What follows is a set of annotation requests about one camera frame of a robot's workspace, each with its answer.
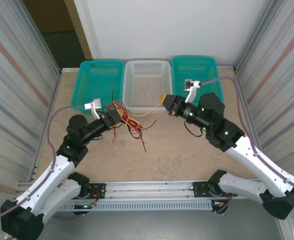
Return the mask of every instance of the plastic basket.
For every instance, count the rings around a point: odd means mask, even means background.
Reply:
[[[207,82],[219,77],[216,61],[207,56],[177,56],[172,59],[173,94],[187,97],[189,92],[184,91],[185,79]],[[198,105],[203,94],[215,93],[223,102],[220,81],[201,86],[197,89],[197,96],[193,104]]]
[[[100,99],[101,106],[112,103],[113,99],[122,98],[124,63],[122,61],[92,60],[84,61],[80,65],[79,74],[73,92],[71,105],[83,106]],[[91,110],[75,108],[85,114]]]
[[[135,60],[126,63],[122,101],[132,113],[146,113],[160,103],[161,94],[172,94],[171,68],[167,61]],[[163,113],[161,105],[151,110]]]

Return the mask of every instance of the white robotic arm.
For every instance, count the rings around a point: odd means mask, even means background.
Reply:
[[[77,172],[69,174],[88,152],[86,145],[117,124],[120,114],[111,110],[95,119],[87,123],[83,115],[75,115],[69,120],[68,134],[48,168],[15,201],[6,200],[2,204],[1,229],[4,232],[19,240],[35,240],[44,224],[64,203],[76,196],[87,196],[89,178]],[[68,180],[58,186],[66,176]]]
[[[261,203],[274,217],[285,219],[294,207],[294,176],[277,166],[257,148],[256,153],[253,151],[250,139],[244,132],[224,118],[225,106],[214,93],[202,95],[199,105],[193,105],[191,102],[195,91],[200,86],[200,82],[187,79],[185,87],[189,88],[188,97],[162,96],[163,106],[169,115],[183,117],[187,123],[206,131],[206,139],[211,145],[240,161],[261,181],[242,179],[218,170],[208,181],[211,192],[216,196],[222,192],[244,196]]]

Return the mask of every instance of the beige floor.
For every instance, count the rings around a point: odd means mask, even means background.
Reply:
[[[232,76],[222,70],[220,76]],[[70,105],[77,73],[64,73],[54,111]],[[236,94],[233,84],[222,82],[225,98],[225,117],[240,126]],[[52,122],[50,139],[55,148],[66,135],[68,120],[79,112],[67,109]],[[147,153],[139,140],[133,139],[125,127],[117,130],[117,139],[112,143],[113,131],[104,133],[102,140],[88,145],[89,152],[76,171],[91,181],[164,181],[208,179],[217,169],[222,169],[242,178],[254,178],[241,163],[211,146],[205,137],[196,138],[183,126],[183,119],[170,117],[167,113],[149,114],[139,118],[143,126],[155,125],[144,132]],[[38,174],[52,160],[50,148],[45,143],[38,166]]]

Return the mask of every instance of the wire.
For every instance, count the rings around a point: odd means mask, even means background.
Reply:
[[[113,103],[113,94],[115,92],[115,89],[112,90],[112,94],[111,94],[111,102]]]
[[[151,128],[151,127],[156,123],[156,121],[157,121],[157,120],[155,120],[155,121],[153,122],[153,124],[151,124],[150,126],[145,127],[145,128],[142,128],[141,130],[147,130],[147,129]]]
[[[50,36],[50,37],[48,37],[48,38],[46,37],[46,38],[44,38],[44,40],[54,39],[55,37],[59,36],[59,34],[61,34],[61,32],[57,33],[57,34],[54,35],[54,36]]]
[[[215,213],[218,214],[218,213],[222,212],[229,205],[232,197],[233,197],[233,194],[230,195],[230,198],[228,199],[227,203],[223,206],[223,208],[219,209],[218,211],[215,211]]]
[[[96,190],[96,189],[91,189],[90,191],[91,191],[91,193],[92,193],[93,195],[95,195],[94,193],[96,193],[96,201],[97,201],[98,199],[100,199],[100,194],[99,194],[99,191],[98,191],[98,190]]]
[[[159,107],[161,104],[162,104],[162,103],[159,103],[158,105],[153,106],[152,108],[150,108],[149,111],[147,111],[147,113],[145,113],[145,114],[143,114],[143,115],[137,115],[137,114],[134,114],[134,113],[132,113],[132,115],[134,115],[134,116],[136,116],[136,117],[144,117],[144,116],[146,116],[147,114],[149,114],[149,112],[151,112],[152,109],[154,109],[154,108],[156,108],[156,107]]]
[[[64,106],[60,109],[58,109],[57,111],[55,111],[50,119],[49,119],[49,123],[48,123],[48,129],[47,129],[47,143],[49,144],[51,151],[52,151],[52,164],[51,164],[51,170],[47,173],[47,175],[44,177],[44,179],[41,181],[41,183],[34,188],[33,191],[31,191],[28,196],[26,196],[26,198],[24,198],[22,201],[18,202],[15,206],[9,208],[8,210],[4,211],[3,213],[0,214],[0,218],[5,216],[6,214],[10,213],[11,211],[15,210],[16,208],[18,208],[20,205],[22,205],[24,202],[26,202],[36,191],[38,191],[39,188],[41,188],[41,186],[47,181],[47,179],[49,178],[50,174],[53,172],[52,170],[54,169],[55,163],[56,163],[56,151],[54,146],[52,145],[52,143],[50,142],[49,139],[49,133],[50,133],[50,125],[51,122],[53,120],[53,118],[57,115],[57,113],[59,113],[60,111],[64,110],[64,109],[70,109],[70,108],[84,108],[84,106]]]
[[[196,138],[202,137],[202,135],[203,135],[202,129],[200,129],[201,135],[195,135],[193,132],[191,132],[191,131],[188,129],[186,123],[188,123],[188,122],[187,122],[187,121],[184,121],[184,122],[183,122],[183,125],[185,126],[186,130],[188,130],[189,133],[191,133],[191,134],[192,134],[193,136],[195,136]]]
[[[143,141],[143,138],[142,138],[143,126],[137,120],[129,117],[125,104],[121,100],[115,100],[112,102],[112,104],[109,104],[108,106],[106,106],[106,109],[109,111],[110,110],[123,110],[123,114],[121,116],[120,123],[117,123],[117,124],[111,126],[111,128],[113,128],[113,130],[114,130],[112,142],[114,143],[114,140],[117,138],[116,128],[119,128],[122,124],[125,124],[125,125],[127,125],[127,128],[128,128],[130,135],[135,139],[140,139],[145,152],[147,152],[145,142]]]
[[[103,135],[99,135],[98,137],[94,138],[93,141],[101,140],[103,139]]]
[[[235,86],[235,89],[236,89],[236,95],[237,95],[237,106],[238,106],[238,114],[239,114],[239,118],[240,118],[240,122],[241,122],[241,125],[243,127],[243,129],[245,130],[249,140],[250,140],[250,145],[252,147],[252,151],[254,152],[255,156],[257,156],[257,158],[265,165],[267,166],[272,172],[274,172],[278,177],[280,177],[283,181],[285,181],[286,183],[289,183],[290,185],[292,185],[294,187],[294,183],[291,182],[290,180],[288,180],[285,176],[283,176],[281,173],[279,173],[277,170],[275,170],[267,161],[265,161],[263,159],[263,157],[260,156],[260,154],[258,153],[257,149],[256,149],[256,146],[254,145],[254,141],[253,141],[253,138],[249,132],[249,130],[247,129],[244,121],[243,121],[243,117],[242,117],[242,112],[241,112],[241,102],[240,102],[240,94],[239,94],[239,88],[235,82],[235,80],[229,76],[221,76],[219,78],[216,78],[216,79],[213,79],[213,80],[210,80],[210,81],[207,81],[207,82],[203,82],[202,85],[207,85],[207,84],[211,84],[211,83],[214,83],[216,81],[220,81],[220,80],[225,80],[225,79],[229,79],[233,85]]]

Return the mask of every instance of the corrugated metal wall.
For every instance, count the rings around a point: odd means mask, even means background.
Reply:
[[[26,182],[59,69],[20,1],[0,1],[0,205]]]
[[[294,0],[273,1],[261,26],[239,81],[264,153],[294,174]]]

